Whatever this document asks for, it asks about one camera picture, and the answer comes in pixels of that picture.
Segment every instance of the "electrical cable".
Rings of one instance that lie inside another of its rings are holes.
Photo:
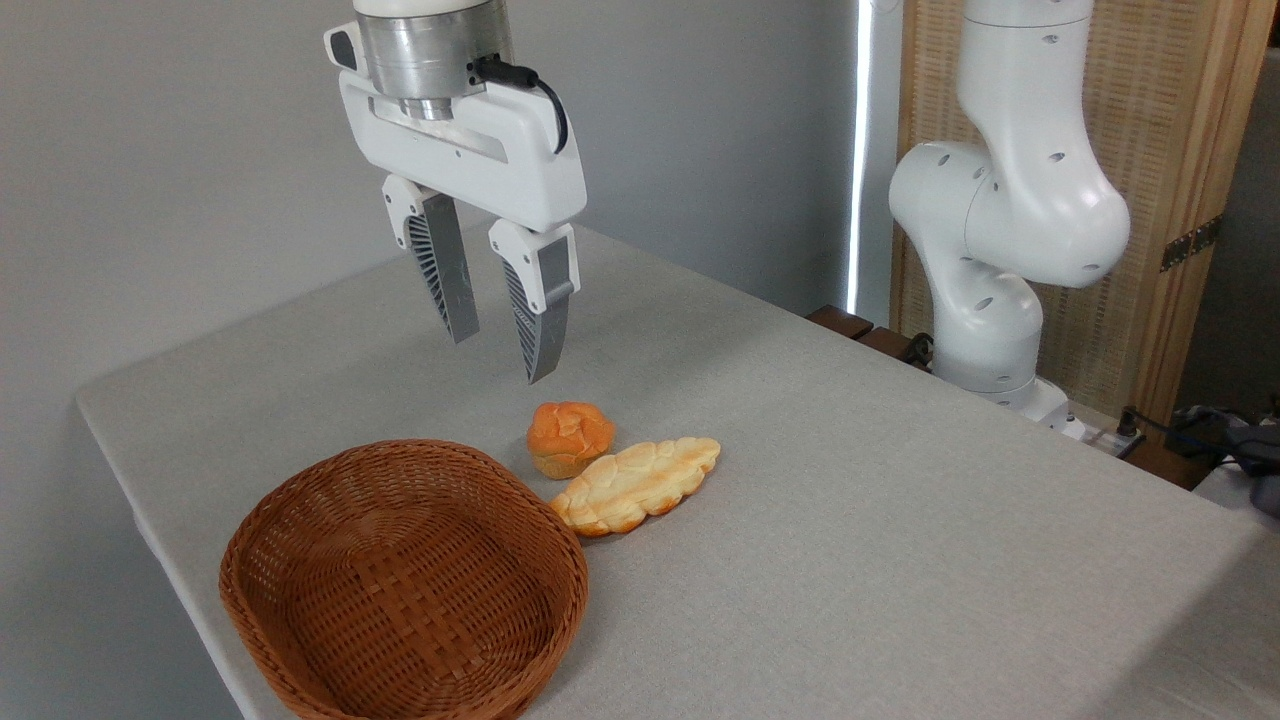
[[[1248,454],[1248,452],[1242,452],[1239,450],[1239,445],[1252,443],[1252,445],[1261,445],[1261,446],[1266,446],[1266,447],[1280,447],[1280,443],[1275,443],[1275,442],[1270,442],[1270,441],[1265,441],[1265,439],[1248,439],[1245,442],[1238,443],[1238,446],[1234,446],[1234,447],[1233,446],[1226,446],[1226,445],[1219,445],[1219,443],[1213,443],[1213,442],[1207,442],[1207,441],[1199,439],[1197,437],[1193,437],[1193,436],[1189,436],[1189,434],[1185,434],[1185,433],[1180,433],[1180,432],[1175,430],[1174,428],[1170,428],[1169,425],[1165,425],[1162,423],[1157,423],[1156,420],[1152,420],[1151,418],[1148,418],[1148,416],[1143,415],[1142,413],[1139,413],[1132,405],[1126,406],[1124,409],[1124,415],[1130,415],[1132,418],[1137,418],[1138,420],[1142,420],[1143,423],[1151,425],[1156,430],[1158,430],[1161,433],[1165,433],[1166,436],[1169,436],[1171,438],[1178,438],[1178,439],[1180,439],[1180,441],[1183,441],[1185,443],[1194,445],[1197,447],[1202,447],[1204,450],[1208,450],[1211,452],[1216,452],[1219,455],[1224,455],[1224,456],[1230,455],[1231,457],[1235,457],[1238,460],[1248,460],[1251,462],[1258,462],[1258,464],[1265,465],[1265,466],[1274,465],[1275,464],[1275,459],[1274,457],[1262,457],[1260,455],[1252,455],[1252,454]],[[1125,418],[1121,416],[1120,424],[1121,425],[1125,424]]]
[[[476,77],[485,82],[541,90],[547,95],[547,99],[552,101],[552,108],[556,110],[557,143],[554,154],[559,155],[561,150],[564,150],[564,146],[568,145],[568,115],[564,113],[564,104],[561,102],[559,95],[552,90],[552,86],[538,77],[536,70],[524,65],[504,63],[498,55],[479,58],[467,65],[467,69],[475,70]]]
[[[556,127],[559,128],[559,142],[556,145],[556,154],[559,155],[559,151],[564,150],[564,146],[568,145],[568,115],[564,114],[564,105],[559,101],[559,95],[556,95],[552,86],[539,78],[538,88],[547,94],[547,97],[552,101],[552,108],[556,109]]]

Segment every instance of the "table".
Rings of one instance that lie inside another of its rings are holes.
[[[618,447],[724,452],[672,514],[585,543],[586,618],[527,717],[1280,716],[1274,534],[586,229],[559,369],[526,386],[484,241],[460,346],[404,258],[78,393],[246,717],[291,717],[218,600],[259,498],[396,437],[479,447],[549,498],[524,430],[570,398]]]

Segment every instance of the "brown woven basket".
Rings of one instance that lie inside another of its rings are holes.
[[[232,537],[223,606],[305,719],[516,717],[586,607],[577,538],[462,445],[388,441],[319,462]]]

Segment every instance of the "bread roll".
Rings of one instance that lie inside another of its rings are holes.
[[[710,438],[641,442],[591,462],[550,506],[580,536],[627,533],[698,492],[719,452]]]

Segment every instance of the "white robotic arm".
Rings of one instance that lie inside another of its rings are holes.
[[[1036,377],[1043,311],[1023,278],[1084,287],[1119,261],[1129,210],[1084,128],[1093,0],[968,0],[960,105],[987,149],[913,149],[890,206],[924,264],[934,374],[1056,429],[1066,396]]]
[[[559,99],[511,58],[504,0],[355,0],[357,22],[325,33],[356,143],[392,173],[383,200],[419,260],[454,342],[479,331],[454,199],[500,219],[525,370],[556,368],[568,296],[581,287],[573,228],[586,205],[577,142]],[[502,81],[515,85],[499,85]]]

